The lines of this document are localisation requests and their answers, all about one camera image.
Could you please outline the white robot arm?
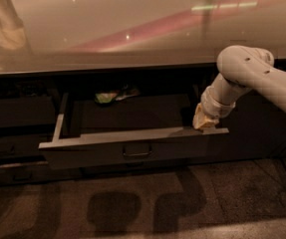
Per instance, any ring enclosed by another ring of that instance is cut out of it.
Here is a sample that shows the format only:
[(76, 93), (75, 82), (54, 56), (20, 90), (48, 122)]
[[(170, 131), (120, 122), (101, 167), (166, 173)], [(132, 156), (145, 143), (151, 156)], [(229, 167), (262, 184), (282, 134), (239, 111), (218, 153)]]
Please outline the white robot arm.
[(286, 72), (274, 68), (270, 51), (229, 46), (217, 56), (216, 66), (218, 75), (196, 106), (192, 121), (195, 129), (215, 128), (250, 90), (286, 113)]

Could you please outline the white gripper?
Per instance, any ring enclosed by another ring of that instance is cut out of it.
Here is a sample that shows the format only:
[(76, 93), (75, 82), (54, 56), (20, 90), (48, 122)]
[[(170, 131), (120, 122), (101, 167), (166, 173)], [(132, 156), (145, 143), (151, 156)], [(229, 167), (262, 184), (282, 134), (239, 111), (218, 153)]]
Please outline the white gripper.
[(235, 108), (235, 103), (224, 105), (217, 101), (211, 94), (212, 90), (213, 87), (207, 87), (201, 95), (200, 104), (196, 106), (192, 120), (195, 129), (215, 128), (218, 119), (226, 118)]

